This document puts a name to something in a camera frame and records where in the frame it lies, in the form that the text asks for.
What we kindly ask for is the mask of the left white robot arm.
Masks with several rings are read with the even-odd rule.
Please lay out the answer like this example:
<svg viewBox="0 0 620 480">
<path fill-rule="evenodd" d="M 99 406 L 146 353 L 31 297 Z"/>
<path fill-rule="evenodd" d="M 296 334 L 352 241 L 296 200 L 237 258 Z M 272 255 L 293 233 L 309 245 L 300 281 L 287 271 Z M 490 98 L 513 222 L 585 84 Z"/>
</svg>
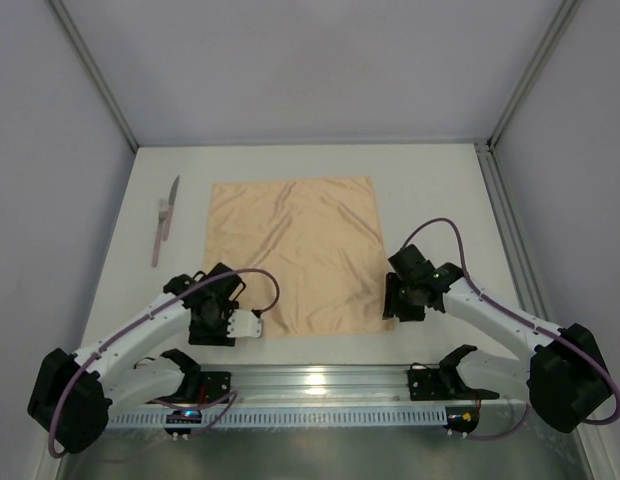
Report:
<svg viewBox="0 0 620 480">
<path fill-rule="evenodd" d="M 112 333 L 67 352 L 56 348 L 40 365 L 28 415 L 47 433 L 54 459 L 94 444 L 116 416 L 147 403 L 215 405 L 228 396 L 200 364 L 177 348 L 152 356 L 185 332 L 192 346 L 231 346 L 242 328 L 259 324 L 256 310 L 238 302 L 243 270 L 223 263 L 209 273 L 178 275 Z"/>
</svg>

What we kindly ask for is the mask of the peach satin cloth napkin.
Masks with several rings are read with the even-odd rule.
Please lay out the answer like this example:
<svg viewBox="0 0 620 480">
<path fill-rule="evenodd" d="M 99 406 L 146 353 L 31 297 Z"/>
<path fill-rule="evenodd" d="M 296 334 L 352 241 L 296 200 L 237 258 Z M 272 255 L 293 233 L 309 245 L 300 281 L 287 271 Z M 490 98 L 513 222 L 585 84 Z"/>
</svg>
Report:
<svg viewBox="0 0 620 480">
<path fill-rule="evenodd" d="M 393 330 L 383 319 L 388 265 L 372 180 L 217 183 L 204 267 L 250 267 L 239 300 L 265 313 L 268 339 Z"/>
</svg>

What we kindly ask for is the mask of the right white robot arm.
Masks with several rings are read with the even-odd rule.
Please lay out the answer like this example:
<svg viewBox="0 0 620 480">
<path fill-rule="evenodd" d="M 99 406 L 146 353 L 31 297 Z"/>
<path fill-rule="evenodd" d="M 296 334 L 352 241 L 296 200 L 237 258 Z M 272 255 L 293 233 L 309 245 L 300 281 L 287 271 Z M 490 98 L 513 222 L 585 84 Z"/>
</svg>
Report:
<svg viewBox="0 0 620 480">
<path fill-rule="evenodd" d="M 389 264 L 383 317 L 418 322 L 433 309 L 482 331 L 523 363 L 529 404 L 554 430 L 573 432 L 610 397 L 619 396 L 586 327 L 561 327 L 503 305 L 471 278 L 464 264 L 436 267 L 414 245 L 402 247 Z"/>
</svg>

